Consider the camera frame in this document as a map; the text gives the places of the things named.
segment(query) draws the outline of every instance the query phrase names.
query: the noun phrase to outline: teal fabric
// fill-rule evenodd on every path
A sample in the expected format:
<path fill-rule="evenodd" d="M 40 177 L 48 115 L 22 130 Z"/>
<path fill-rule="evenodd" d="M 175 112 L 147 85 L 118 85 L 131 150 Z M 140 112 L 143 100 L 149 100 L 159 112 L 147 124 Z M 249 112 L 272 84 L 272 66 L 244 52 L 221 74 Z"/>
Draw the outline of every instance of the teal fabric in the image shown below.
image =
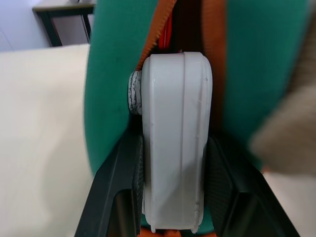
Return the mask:
<path fill-rule="evenodd" d="M 157 0 L 99 0 L 88 59 L 84 126 L 95 174 L 126 129 L 127 85 L 150 29 Z"/>
<path fill-rule="evenodd" d="M 307 19 L 307 0 L 227 2 L 223 124 L 245 146 L 284 94 Z"/>

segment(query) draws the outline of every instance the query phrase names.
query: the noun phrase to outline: white plastic housing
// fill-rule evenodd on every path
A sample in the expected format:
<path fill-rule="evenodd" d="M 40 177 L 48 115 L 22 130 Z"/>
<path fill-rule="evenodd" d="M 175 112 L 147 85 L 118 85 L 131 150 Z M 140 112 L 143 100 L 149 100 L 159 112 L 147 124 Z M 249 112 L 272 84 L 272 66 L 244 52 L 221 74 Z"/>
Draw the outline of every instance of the white plastic housing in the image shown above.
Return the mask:
<path fill-rule="evenodd" d="M 201 53 L 151 55 L 142 72 L 143 212 L 156 229 L 198 230 L 212 73 Z"/>

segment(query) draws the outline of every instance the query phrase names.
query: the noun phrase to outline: gray cylindrical knob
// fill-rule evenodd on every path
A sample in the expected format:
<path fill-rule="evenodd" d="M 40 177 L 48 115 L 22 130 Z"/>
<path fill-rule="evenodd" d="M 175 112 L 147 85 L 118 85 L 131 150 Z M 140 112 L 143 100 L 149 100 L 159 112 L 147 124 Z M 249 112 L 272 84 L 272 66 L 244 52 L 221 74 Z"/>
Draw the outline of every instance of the gray cylindrical knob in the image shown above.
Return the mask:
<path fill-rule="evenodd" d="M 128 82 L 128 108 L 134 115 L 142 115 L 142 71 L 135 71 Z"/>

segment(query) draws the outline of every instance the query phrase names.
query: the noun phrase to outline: white wall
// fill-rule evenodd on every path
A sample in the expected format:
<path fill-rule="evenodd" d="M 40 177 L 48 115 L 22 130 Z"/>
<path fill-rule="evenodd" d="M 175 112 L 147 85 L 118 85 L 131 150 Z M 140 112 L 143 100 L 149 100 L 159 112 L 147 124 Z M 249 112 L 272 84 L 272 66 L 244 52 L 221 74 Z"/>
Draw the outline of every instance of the white wall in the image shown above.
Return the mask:
<path fill-rule="evenodd" d="M 0 0 L 0 52 L 50 47 L 32 6 L 41 0 Z M 93 16 L 89 16 L 91 27 Z M 63 45 L 87 43 L 80 16 L 53 19 Z"/>

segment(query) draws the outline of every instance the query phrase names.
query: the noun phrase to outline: desk leg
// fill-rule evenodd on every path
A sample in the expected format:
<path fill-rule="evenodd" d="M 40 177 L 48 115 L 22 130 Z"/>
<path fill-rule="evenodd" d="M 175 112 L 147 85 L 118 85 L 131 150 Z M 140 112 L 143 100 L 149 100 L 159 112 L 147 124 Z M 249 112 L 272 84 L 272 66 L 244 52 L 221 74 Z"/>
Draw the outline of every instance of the desk leg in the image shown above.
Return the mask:
<path fill-rule="evenodd" d="M 53 47 L 62 46 L 60 38 L 56 32 L 55 26 L 53 25 L 52 19 L 48 12 L 37 12 L 38 16 L 41 18 L 51 45 Z"/>
<path fill-rule="evenodd" d="M 90 27 L 89 18 L 87 14 L 84 14 L 82 16 L 83 16 L 83 21 L 85 25 L 85 30 L 87 31 L 87 34 L 88 34 L 88 41 L 90 42 L 91 27 Z"/>

